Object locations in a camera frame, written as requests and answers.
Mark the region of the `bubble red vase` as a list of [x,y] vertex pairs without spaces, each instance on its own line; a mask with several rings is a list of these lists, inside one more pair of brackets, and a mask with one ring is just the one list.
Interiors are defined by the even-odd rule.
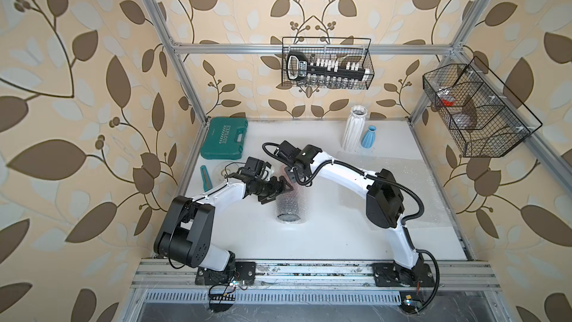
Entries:
[[306,188],[292,183],[285,173],[286,165],[279,169],[281,176],[285,176],[294,187],[293,192],[281,194],[276,199],[276,217],[285,224],[302,224],[306,220]]

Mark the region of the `white ribbed vase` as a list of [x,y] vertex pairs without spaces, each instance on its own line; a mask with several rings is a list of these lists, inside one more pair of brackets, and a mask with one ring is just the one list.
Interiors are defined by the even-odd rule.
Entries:
[[344,151],[354,151],[357,148],[366,124],[366,117],[366,107],[361,105],[352,107],[341,142],[341,148]]

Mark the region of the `light blue vase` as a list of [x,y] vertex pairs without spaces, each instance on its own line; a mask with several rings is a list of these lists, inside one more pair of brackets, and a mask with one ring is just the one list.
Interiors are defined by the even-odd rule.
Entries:
[[371,148],[375,143],[375,138],[376,138],[376,126],[370,125],[367,128],[365,134],[363,135],[360,144],[363,148]]

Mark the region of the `bubble wrap sheet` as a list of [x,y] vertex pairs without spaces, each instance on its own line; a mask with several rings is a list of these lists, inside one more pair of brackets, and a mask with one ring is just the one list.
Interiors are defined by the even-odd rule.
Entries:
[[449,227],[448,213],[428,167],[423,160],[389,157],[360,157],[361,168],[379,172],[391,171],[396,181],[414,191],[422,200],[425,212],[422,217],[406,223],[410,229]]

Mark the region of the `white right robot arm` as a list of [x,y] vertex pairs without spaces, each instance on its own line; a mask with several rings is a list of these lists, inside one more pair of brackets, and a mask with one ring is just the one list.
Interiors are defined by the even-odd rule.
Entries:
[[387,231],[396,267],[412,272],[424,263],[406,223],[422,217],[425,206],[412,189],[395,181],[391,171],[355,167],[314,145],[299,149],[287,141],[265,143],[263,151],[286,165],[290,178],[300,186],[309,187],[321,177],[362,197],[367,219]]

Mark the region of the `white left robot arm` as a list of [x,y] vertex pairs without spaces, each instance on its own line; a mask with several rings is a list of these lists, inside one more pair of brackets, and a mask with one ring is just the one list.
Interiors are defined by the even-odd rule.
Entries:
[[249,157],[237,171],[225,171],[220,185],[194,197],[174,198],[153,252],[191,268],[227,271],[234,260],[232,252],[211,243],[216,214],[251,195],[260,204],[268,204],[291,191],[293,186],[285,177],[273,175],[271,164]]

